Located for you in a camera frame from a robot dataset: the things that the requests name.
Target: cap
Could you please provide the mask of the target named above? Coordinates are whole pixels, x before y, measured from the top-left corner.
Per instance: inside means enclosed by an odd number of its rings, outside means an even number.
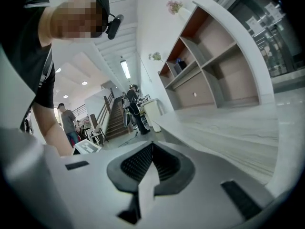
[[[108,17],[110,15],[109,0],[96,0],[96,2],[99,3],[101,5],[101,7],[103,8],[103,10],[107,13],[107,16],[102,15],[102,19],[103,19],[103,21],[107,21],[107,23],[108,23]]]
[[[61,107],[61,106],[65,106],[63,103],[60,103],[59,105],[58,105],[58,107],[57,107],[57,109],[59,109],[59,107]]]

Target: hat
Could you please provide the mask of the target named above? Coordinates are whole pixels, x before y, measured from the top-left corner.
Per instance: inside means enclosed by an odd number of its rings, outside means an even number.
[[[109,0],[96,0],[96,2],[102,7],[103,11],[106,12],[105,14],[102,14],[102,20],[105,21],[105,24],[108,25],[108,17],[110,15],[110,7],[109,7]]]
[[[59,107],[61,107],[61,106],[65,106],[63,103],[60,103],[59,105],[58,105],[58,107],[57,107],[57,109],[59,109]]]

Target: man in black shirt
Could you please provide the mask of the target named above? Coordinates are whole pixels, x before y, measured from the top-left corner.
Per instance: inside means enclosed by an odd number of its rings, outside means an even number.
[[[136,85],[130,85],[129,91],[126,93],[128,100],[130,102],[130,106],[128,107],[129,112],[133,115],[133,117],[137,121],[138,128],[141,132],[141,135],[145,135],[150,132],[150,130],[147,130],[142,122],[142,119],[140,117],[140,111],[138,109],[138,106],[136,104],[136,101],[138,100],[138,96],[136,94]]]
[[[3,23],[1,40],[11,65],[36,94],[30,107],[46,143],[65,156],[72,150],[53,110],[51,42],[101,36],[108,26],[109,0],[68,0],[55,8],[48,7],[48,2],[27,0],[14,11],[10,23]]]

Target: fluorescent light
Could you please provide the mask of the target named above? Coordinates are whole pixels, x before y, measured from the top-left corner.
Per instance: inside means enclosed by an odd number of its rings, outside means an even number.
[[[123,70],[124,70],[124,73],[125,73],[125,75],[126,75],[126,78],[129,79],[129,78],[130,78],[130,74],[129,74],[129,71],[128,71],[128,67],[127,67],[127,62],[126,62],[126,60],[121,61],[121,66],[122,66],[122,68],[123,68]]]

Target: black rectangular slot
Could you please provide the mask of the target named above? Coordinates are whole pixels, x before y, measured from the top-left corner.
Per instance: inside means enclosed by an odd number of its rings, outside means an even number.
[[[246,220],[262,211],[235,181],[223,182],[221,186]]]
[[[68,164],[66,165],[67,170],[73,170],[73,169],[77,169],[79,167],[83,167],[83,166],[87,166],[89,163],[87,161],[80,161],[77,163],[72,163],[72,164]]]

